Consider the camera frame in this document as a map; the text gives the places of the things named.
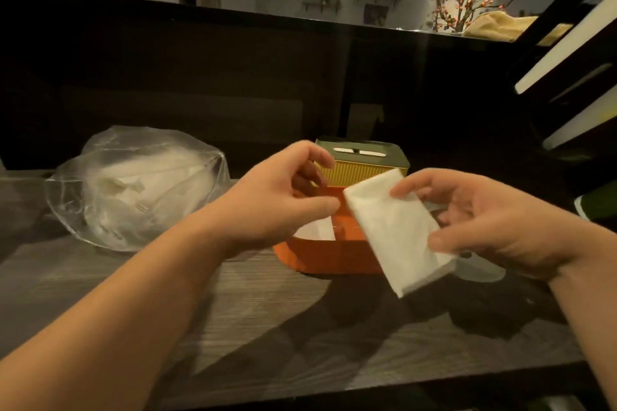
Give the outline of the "person's left forearm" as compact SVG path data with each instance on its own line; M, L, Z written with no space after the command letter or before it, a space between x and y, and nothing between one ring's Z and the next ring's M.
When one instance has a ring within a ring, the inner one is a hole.
M0 411L143 411L235 222L220 205L190 216L0 361Z

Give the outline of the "black shelf rack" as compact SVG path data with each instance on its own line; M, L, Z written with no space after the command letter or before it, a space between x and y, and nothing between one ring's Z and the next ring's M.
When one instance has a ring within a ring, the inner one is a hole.
M586 0L555 0L515 41L529 47L508 73L514 85L551 49L537 46L561 23L577 25L597 4ZM517 94L529 112L531 130L548 157L565 171L566 181L582 193L617 180L617 118L566 142L544 150L543 141L617 85L617 39L601 44L587 56L563 63L527 92Z

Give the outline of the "white shelf board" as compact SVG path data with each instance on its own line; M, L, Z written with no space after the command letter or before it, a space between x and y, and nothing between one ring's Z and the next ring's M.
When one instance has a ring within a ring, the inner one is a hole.
M542 147L553 150L614 118L617 118L617 85L552 133Z
M617 0L602 0L515 84L515 92L527 92L563 63L586 57L588 51L613 39L617 39Z

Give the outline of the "white tissue sheet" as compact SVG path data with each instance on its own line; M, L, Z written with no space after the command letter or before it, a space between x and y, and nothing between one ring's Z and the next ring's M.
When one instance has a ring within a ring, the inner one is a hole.
M335 228L332 217L309 222L294 233L295 238L310 241L335 241Z

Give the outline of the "white paper napkin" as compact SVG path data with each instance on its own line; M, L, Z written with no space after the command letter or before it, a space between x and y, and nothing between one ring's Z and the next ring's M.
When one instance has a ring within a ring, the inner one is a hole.
M403 198L390 190L404 179L392 169L343 190L390 287L403 298L456 271L458 257L428 248L439 225L414 193Z

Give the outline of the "clear plastic bag of tissues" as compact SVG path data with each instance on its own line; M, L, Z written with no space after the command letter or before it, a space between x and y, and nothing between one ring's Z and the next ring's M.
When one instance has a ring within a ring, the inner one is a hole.
M44 182L50 210L77 239L142 250L231 186L227 158L184 132L112 126Z

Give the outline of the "yellow cloth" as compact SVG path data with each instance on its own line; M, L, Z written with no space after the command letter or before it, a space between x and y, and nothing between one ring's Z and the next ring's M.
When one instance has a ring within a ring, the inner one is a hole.
M514 42L537 18L538 16L514 17L504 11L486 12L469 23L461 35L475 39ZM537 46L552 46L573 27L573 24L567 23L556 25L549 34L538 42Z

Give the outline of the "gold ribbed tissue box lid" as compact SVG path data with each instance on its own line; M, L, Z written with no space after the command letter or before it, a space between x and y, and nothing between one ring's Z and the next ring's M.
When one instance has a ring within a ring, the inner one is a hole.
M405 176L410 167L403 150L393 143L371 140L350 142L327 136L318 138L315 143L335 159L333 168L321 168L332 187L349 187L391 169L398 169Z

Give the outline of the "clear plastic wrapper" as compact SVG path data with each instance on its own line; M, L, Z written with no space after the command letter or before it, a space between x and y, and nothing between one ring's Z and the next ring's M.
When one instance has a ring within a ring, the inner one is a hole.
M505 277L506 270L474 252L467 251L459 255L454 274L468 282L495 283Z

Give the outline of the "orange tissue box base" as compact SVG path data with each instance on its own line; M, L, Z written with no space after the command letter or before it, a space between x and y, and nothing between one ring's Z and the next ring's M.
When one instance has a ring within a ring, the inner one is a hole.
M382 274L382 269L359 224L345 202L345 187L319 188L319 195L338 198L340 207L330 218L332 234L294 235L274 246L276 257L307 275Z

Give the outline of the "person's left hand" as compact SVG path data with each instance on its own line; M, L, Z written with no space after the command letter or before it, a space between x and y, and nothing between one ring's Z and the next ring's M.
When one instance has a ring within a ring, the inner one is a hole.
M258 163L217 201L215 216L220 233L231 244L231 255L260 250L287 240L298 229L286 221L291 197L319 195L334 158L316 143L292 143Z

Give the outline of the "person's right forearm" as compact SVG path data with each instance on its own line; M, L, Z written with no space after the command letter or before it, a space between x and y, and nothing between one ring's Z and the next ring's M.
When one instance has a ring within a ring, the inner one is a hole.
M575 218L550 288L606 401L617 411L617 234Z

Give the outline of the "person's right hand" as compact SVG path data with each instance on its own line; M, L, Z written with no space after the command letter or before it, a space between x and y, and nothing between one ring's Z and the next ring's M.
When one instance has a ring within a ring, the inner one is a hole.
M393 197L409 193L447 206L436 217L439 230L485 228L483 256L546 280L565 263L567 232L580 218L489 177L450 169L423 169L390 190Z

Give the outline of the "dark wooden counter partition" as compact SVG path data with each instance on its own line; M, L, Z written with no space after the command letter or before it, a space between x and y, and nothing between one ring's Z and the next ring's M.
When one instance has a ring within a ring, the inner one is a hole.
M400 143L508 103L514 43L151 0L0 0L0 159L53 169L111 126L174 129L234 173L296 140Z

